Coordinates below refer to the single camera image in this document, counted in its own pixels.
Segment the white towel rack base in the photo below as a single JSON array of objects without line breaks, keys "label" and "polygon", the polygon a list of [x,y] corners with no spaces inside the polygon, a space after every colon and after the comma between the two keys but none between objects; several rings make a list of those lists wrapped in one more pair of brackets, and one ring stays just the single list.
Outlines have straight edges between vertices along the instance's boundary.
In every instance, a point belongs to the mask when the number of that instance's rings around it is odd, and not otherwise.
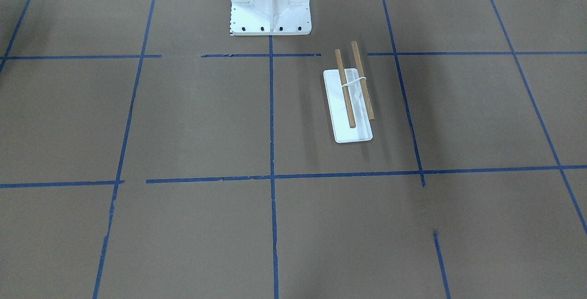
[{"label": "white towel rack base", "polygon": [[[337,144],[353,144],[370,141],[373,139],[373,132],[361,89],[361,81],[365,78],[359,76],[356,68],[346,68],[344,71],[347,79],[345,85],[341,83],[337,69],[329,69],[323,72],[335,142]],[[344,88],[349,90],[355,127],[351,127],[349,122],[343,94]]]}]

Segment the wooden rack rod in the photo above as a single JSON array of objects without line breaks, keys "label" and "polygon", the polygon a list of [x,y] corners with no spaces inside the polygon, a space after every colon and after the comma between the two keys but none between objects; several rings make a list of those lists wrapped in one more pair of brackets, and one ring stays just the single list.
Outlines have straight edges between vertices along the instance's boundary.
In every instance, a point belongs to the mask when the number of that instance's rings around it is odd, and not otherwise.
[{"label": "wooden rack rod", "polygon": [[363,67],[363,62],[361,60],[361,54],[360,54],[358,42],[356,40],[351,41],[351,48],[352,48],[352,52],[354,55],[354,62],[356,65],[356,69],[358,70],[358,74],[359,74],[359,82],[360,82],[361,92],[363,95],[363,100],[365,103],[365,110],[367,112],[367,117],[368,117],[369,121],[374,121],[375,120],[375,113],[373,110],[371,97],[370,97],[369,89],[368,89],[367,82],[366,82],[365,70]]},{"label": "wooden rack rod", "polygon": [[343,92],[344,106],[345,106],[346,112],[347,112],[349,127],[355,128],[356,121],[355,121],[355,117],[354,117],[354,109],[352,107],[350,92],[349,92],[349,88],[347,85],[348,82],[347,82],[347,78],[346,78],[346,71],[345,71],[345,67],[343,64],[341,52],[338,49],[335,50],[335,60],[336,60],[336,65],[337,65],[337,68],[339,71],[339,79],[340,79],[341,88],[342,88],[342,92]]}]

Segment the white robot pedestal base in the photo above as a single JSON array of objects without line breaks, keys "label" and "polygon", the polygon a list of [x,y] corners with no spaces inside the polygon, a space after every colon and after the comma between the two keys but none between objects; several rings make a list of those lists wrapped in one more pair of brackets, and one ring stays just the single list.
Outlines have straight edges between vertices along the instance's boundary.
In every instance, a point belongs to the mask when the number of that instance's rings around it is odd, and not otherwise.
[{"label": "white robot pedestal base", "polygon": [[311,32],[310,0],[231,0],[232,36],[294,36]]}]

